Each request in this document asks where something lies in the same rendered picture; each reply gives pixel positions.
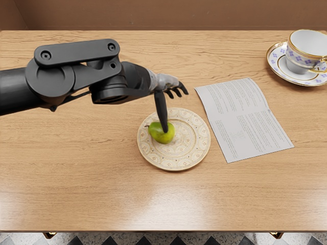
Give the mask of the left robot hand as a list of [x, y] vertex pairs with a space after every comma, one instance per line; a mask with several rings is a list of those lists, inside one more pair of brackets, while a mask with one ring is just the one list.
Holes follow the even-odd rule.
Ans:
[[168, 111], [165, 94], [170, 99], [174, 99], [173, 92], [182, 97], [181, 91], [188, 95], [189, 92], [181, 81], [175, 76], [164, 73], [150, 72], [151, 85], [150, 92], [154, 93], [157, 115], [164, 133], [168, 132]]

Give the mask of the beige patterned plate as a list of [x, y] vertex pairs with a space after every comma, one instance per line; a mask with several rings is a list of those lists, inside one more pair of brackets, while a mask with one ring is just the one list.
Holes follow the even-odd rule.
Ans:
[[195, 112], [176, 107], [168, 109], [168, 122], [175, 127], [175, 136], [168, 144], [158, 143], [149, 135], [148, 126], [155, 121], [158, 121], [156, 112], [144, 119], [137, 133], [139, 151], [152, 165], [182, 171], [194, 167], [207, 155], [211, 135], [205, 121]]

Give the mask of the green pear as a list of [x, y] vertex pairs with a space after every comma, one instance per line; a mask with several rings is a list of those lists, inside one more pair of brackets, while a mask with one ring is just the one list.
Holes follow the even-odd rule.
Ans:
[[172, 123], [168, 123], [168, 131], [165, 133], [162, 129], [161, 123], [158, 121], [151, 122], [146, 125], [150, 136], [158, 143], [168, 144], [175, 137], [175, 127]]

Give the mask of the open printed booklet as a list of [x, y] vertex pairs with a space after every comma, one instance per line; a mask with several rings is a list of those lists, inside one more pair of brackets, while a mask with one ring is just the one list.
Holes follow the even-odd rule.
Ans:
[[195, 90], [227, 163], [294, 147], [251, 78]]

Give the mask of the white floral teacup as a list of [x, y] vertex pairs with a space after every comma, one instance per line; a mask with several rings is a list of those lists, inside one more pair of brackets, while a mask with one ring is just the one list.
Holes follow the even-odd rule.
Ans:
[[293, 73], [327, 73], [327, 34], [314, 30], [296, 30], [287, 41], [286, 65]]

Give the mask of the white floral saucer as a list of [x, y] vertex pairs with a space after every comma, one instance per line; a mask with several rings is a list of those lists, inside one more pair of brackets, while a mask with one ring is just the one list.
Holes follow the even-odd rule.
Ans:
[[267, 61], [275, 74], [287, 82], [301, 86], [327, 85], [327, 73], [308, 72], [300, 75], [290, 71], [286, 64], [286, 42], [279, 42], [271, 46], [267, 51]]

